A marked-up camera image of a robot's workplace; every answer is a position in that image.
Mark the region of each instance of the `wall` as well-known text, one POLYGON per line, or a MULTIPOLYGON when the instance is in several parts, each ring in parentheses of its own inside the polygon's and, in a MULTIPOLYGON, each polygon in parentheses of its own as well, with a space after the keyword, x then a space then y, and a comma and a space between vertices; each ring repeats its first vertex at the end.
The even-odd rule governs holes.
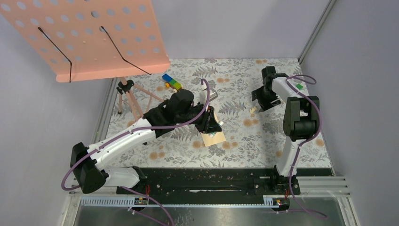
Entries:
POLYGON ((153 0, 170 58, 299 57, 328 0, 153 0))
POLYGON ((396 225, 399 1, 338 1, 303 63, 363 226, 396 225))
POLYGON ((88 144, 108 81, 57 83, 0 15, 1 225, 54 226, 72 146, 88 144))

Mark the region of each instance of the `perforated panel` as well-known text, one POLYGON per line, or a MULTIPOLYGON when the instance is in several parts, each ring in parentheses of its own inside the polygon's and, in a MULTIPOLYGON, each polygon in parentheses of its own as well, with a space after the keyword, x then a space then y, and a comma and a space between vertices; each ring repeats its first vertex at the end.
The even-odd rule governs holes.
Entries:
POLYGON ((151 0, 0 0, 1 14, 57 74, 69 81, 70 64, 38 27, 72 61, 72 81, 143 74, 125 59, 150 73, 167 70, 151 0))

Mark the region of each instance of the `table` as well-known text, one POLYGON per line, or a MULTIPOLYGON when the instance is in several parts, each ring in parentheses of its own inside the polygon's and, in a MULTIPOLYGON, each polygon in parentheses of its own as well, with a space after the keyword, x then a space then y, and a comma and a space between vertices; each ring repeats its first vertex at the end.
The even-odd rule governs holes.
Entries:
MULTIPOLYGON (((200 79, 208 80, 219 97, 211 102, 226 136, 226 142, 205 147, 199 132, 193 125, 177 128, 148 145, 140 145, 116 159, 113 166, 138 167, 215 167, 215 168, 260 168, 273 167, 282 156, 285 135, 282 121, 285 104, 265 112, 257 101, 252 102, 251 92, 262 86, 261 70, 275 66, 278 73, 291 76, 301 74, 295 58, 284 59, 175 59, 166 71, 169 76, 190 90, 199 101, 200 79)), ((173 91, 165 86, 162 74, 131 76, 136 84, 157 96, 168 99, 173 91)), ((303 93, 308 94, 306 85, 303 93)), ((134 90, 140 106, 146 108, 149 96, 134 90)), ((128 126, 134 119, 124 95, 122 115, 117 114, 118 102, 113 108, 107 131, 110 137, 128 126)), ((160 102, 153 100, 151 107, 160 102)), ((331 168, 324 140, 321 135, 303 146, 299 168, 331 168)))

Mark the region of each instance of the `floral tablecloth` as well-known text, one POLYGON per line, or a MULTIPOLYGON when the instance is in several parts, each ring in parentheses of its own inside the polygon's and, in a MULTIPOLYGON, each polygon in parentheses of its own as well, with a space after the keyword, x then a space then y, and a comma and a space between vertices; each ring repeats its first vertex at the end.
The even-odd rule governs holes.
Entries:
MULTIPOLYGON (((278 73, 300 74, 297 59, 175 59, 166 71, 169 76, 195 95, 199 101, 200 79, 208 80, 219 97, 211 102, 227 141, 205 147, 193 125, 181 127, 162 137, 140 145, 116 159, 114 166, 139 167, 273 167, 282 156, 285 136, 282 122, 285 104, 265 112, 257 101, 252 102, 251 91, 262 86, 261 70, 275 66, 278 73)), ((173 91, 166 88, 162 74, 131 76, 136 84, 157 96, 168 99, 173 91)), ((305 84, 303 92, 307 93, 305 84)), ((133 88, 141 108, 145 110, 149 96, 133 88)), ((128 126, 134 119, 124 95, 122 115, 117 114, 118 101, 112 113, 107 137, 128 126)), ((160 102, 152 101, 151 107, 160 102)), ((329 168, 331 163, 321 135, 303 146, 298 167, 329 168)))

